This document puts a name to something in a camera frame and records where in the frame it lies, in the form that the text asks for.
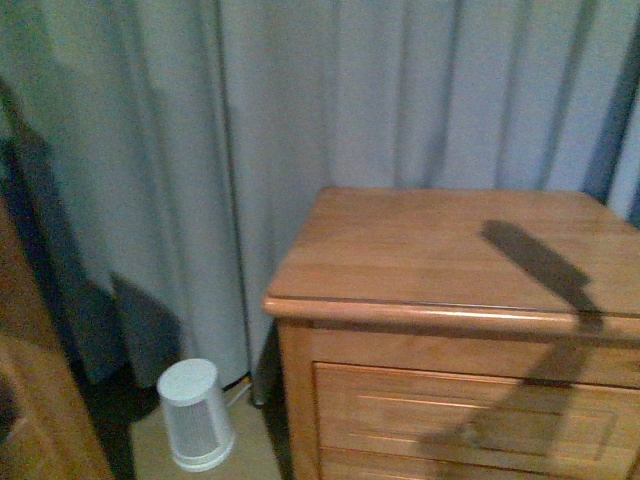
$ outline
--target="white trash can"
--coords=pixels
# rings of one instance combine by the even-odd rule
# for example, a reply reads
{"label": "white trash can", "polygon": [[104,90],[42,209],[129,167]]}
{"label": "white trash can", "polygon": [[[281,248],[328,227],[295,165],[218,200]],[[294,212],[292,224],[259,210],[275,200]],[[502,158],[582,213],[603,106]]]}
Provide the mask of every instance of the white trash can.
{"label": "white trash can", "polygon": [[218,383],[218,369],[195,358],[169,367],[158,381],[174,461],[188,472],[204,472],[224,461],[236,434]]}

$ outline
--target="wooden nightstand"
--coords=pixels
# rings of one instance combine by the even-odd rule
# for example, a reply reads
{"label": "wooden nightstand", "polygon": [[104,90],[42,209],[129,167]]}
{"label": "wooden nightstand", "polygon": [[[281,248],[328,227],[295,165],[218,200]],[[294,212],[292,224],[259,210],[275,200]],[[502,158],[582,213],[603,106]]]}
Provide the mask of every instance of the wooden nightstand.
{"label": "wooden nightstand", "polygon": [[640,478],[639,293],[584,194],[323,190],[264,299],[296,478]]}

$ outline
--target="drawer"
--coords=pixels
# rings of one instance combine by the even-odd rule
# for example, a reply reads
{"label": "drawer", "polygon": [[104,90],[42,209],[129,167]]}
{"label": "drawer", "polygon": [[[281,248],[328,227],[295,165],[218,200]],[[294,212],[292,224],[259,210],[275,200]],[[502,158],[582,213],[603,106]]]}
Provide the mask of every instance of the drawer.
{"label": "drawer", "polygon": [[640,388],[637,345],[332,329],[315,329],[312,339],[314,359],[327,363]]}
{"label": "drawer", "polygon": [[322,449],[321,459],[323,480],[545,480],[569,478],[329,448]]}
{"label": "drawer", "polygon": [[593,480],[626,478],[640,445],[635,390],[327,363],[314,369],[322,447]]}

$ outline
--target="nightstand top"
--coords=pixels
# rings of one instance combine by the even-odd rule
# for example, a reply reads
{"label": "nightstand top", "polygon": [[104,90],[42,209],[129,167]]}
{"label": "nightstand top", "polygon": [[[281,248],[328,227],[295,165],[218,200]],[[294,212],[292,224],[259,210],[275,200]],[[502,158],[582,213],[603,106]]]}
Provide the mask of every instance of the nightstand top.
{"label": "nightstand top", "polygon": [[640,232],[588,195],[327,188],[265,308],[284,316],[297,312],[287,302],[306,305],[312,318],[363,304],[390,316],[442,307],[636,317],[639,293]]}

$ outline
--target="curtain fold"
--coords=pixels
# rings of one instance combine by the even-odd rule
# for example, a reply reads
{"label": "curtain fold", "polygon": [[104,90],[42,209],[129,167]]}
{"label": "curtain fold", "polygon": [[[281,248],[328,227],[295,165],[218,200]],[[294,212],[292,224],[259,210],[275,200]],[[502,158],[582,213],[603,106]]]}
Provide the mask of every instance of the curtain fold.
{"label": "curtain fold", "polygon": [[53,146],[88,278],[135,335],[173,322],[223,383],[250,370],[256,403],[277,374],[261,297],[323,186],[582,190],[640,216],[636,1],[20,3],[42,44],[2,35],[41,79],[0,72]]}

